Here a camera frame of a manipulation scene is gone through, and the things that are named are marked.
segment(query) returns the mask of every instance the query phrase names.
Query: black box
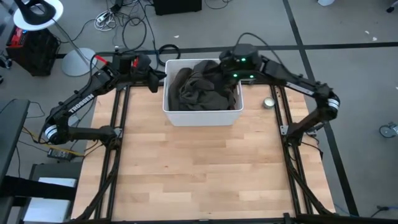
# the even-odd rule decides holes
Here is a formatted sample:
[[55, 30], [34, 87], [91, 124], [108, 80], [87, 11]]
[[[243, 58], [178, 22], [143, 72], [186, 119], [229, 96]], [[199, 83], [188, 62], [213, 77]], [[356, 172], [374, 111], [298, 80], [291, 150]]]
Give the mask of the black box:
[[201, 0], [154, 0], [158, 16], [201, 11]]
[[32, 76], [51, 74], [60, 44], [48, 30], [26, 31], [14, 27], [7, 41], [7, 54]]

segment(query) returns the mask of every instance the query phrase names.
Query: fabric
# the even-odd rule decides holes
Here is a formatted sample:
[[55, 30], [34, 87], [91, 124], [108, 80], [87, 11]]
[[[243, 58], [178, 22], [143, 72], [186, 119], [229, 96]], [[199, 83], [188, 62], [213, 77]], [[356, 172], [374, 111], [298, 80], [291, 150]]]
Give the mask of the fabric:
[[204, 60], [191, 68], [183, 68], [169, 87], [170, 111], [233, 110], [233, 88], [221, 72], [203, 74], [218, 64]]

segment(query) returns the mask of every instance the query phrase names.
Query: white bin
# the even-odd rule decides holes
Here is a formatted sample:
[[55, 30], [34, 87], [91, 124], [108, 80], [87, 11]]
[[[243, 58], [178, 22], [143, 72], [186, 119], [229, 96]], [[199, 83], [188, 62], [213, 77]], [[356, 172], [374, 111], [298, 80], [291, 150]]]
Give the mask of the white bin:
[[243, 112], [243, 94], [241, 82], [238, 83], [234, 92], [236, 103], [235, 110], [225, 111], [169, 111], [169, 83], [174, 81], [175, 76], [181, 68], [193, 68], [202, 60], [218, 59], [180, 59], [168, 60], [166, 62], [165, 72], [167, 74], [164, 80], [163, 89], [163, 111], [174, 126], [229, 126], [239, 118]]

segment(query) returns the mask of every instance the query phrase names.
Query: wooden tabletop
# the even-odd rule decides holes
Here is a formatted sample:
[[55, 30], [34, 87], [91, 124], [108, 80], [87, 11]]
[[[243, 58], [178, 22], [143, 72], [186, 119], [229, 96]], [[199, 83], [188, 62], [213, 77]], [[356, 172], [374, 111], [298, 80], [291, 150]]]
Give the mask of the wooden tabletop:
[[[98, 97], [92, 127], [109, 125], [114, 94]], [[220, 127], [172, 126], [162, 111], [162, 94], [162, 88], [156, 94], [132, 88], [113, 220], [294, 215], [275, 111], [262, 107], [271, 96], [269, 86], [244, 86], [244, 112], [233, 126]], [[287, 95], [293, 121], [300, 121], [308, 114], [304, 97], [292, 90]], [[316, 145], [308, 136], [303, 142]], [[299, 148], [308, 186], [334, 211], [319, 152], [306, 145]], [[79, 216], [97, 192], [103, 157], [101, 147], [85, 159], [72, 217]], [[301, 191], [299, 195], [305, 211]]]

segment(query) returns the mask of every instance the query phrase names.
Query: floor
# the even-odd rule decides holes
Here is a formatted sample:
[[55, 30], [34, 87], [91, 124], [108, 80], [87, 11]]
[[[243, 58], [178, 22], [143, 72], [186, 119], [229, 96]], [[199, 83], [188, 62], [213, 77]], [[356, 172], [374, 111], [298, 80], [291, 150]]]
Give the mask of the floor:
[[[64, 14], [59, 24], [72, 38], [87, 20], [107, 8], [105, 0], [61, 2]], [[219, 0], [207, 2], [213, 7], [224, 4]], [[149, 7], [147, 15], [157, 46], [175, 44], [191, 52], [182, 54], [182, 58], [217, 58], [220, 51], [218, 47], [234, 45], [241, 33], [253, 32], [270, 45], [283, 46], [281, 49], [285, 50], [277, 50], [276, 53], [290, 71], [308, 76], [313, 73], [316, 80], [332, 86], [341, 99], [341, 109], [338, 119], [331, 122], [331, 127], [359, 214], [368, 217], [377, 210], [376, 205], [398, 205], [398, 169], [395, 166], [398, 157], [395, 143], [398, 139], [385, 139], [378, 133], [380, 125], [398, 121], [398, 105], [392, 103], [398, 95], [395, 71], [398, 30], [394, 29], [398, 12], [386, 13], [392, 2], [336, 0], [331, 6], [321, 7], [316, 0], [234, 0], [220, 10], [209, 9], [203, 3], [200, 12], [169, 16], [156, 16], [153, 8]], [[141, 10], [135, 14], [143, 15]], [[12, 18], [7, 16], [7, 10], [1, 6], [0, 15], [0, 23], [5, 23], [0, 34], [0, 49], [3, 49], [12, 27]], [[54, 27], [50, 30], [60, 36]], [[121, 30], [117, 29], [117, 33], [115, 30], [100, 32], [89, 23], [75, 44], [96, 52], [113, 50], [114, 45], [123, 45]], [[143, 27], [127, 27], [125, 36], [131, 48], [142, 40]], [[243, 41], [261, 45], [251, 37], [245, 37]], [[142, 50], [151, 48], [152, 36], [148, 31]], [[63, 44], [60, 54], [68, 53], [71, 49], [68, 44]], [[269, 51], [261, 53], [273, 57]], [[162, 60], [174, 57], [173, 54], [161, 56]], [[64, 75], [61, 64], [62, 60], [56, 60], [51, 76], [41, 78], [31, 77], [17, 64], [11, 70], [1, 69], [4, 83], [0, 85], [0, 99], [27, 98], [39, 102], [48, 114], [57, 102], [68, 98], [73, 90], [80, 89], [88, 79], [87, 75], [78, 78]], [[315, 107], [311, 99], [307, 100], [307, 105], [310, 110]], [[78, 115], [82, 116], [87, 109], [82, 109]], [[31, 105], [29, 116], [38, 115], [40, 110], [37, 105]], [[88, 113], [80, 126], [89, 126], [91, 117], [92, 113]], [[25, 126], [37, 133], [43, 121], [44, 118], [28, 119]], [[333, 200], [336, 206], [343, 209], [336, 208], [336, 211], [346, 215], [348, 208], [332, 159], [330, 136], [320, 131], [318, 138], [320, 148], [325, 153], [323, 164]], [[20, 140], [31, 142], [25, 134], [21, 134]], [[84, 146], [83, 141], [79, 142], [74, 150], [82, 152]], [[56, 162], [47, 158], [45, 153], [23, 144], [19, 144], [19, 150], [23, 177], [28, 177], [32, 164]], [[17, 175], [17, 167], [17, 157], [14, 155], [9, 175]], [[10, 223], [15, 222], [16, 212], [13, 210], [14, 219], [10, 218]], [[398, 218], [398, 211], [381, 212], [377, 217]]]

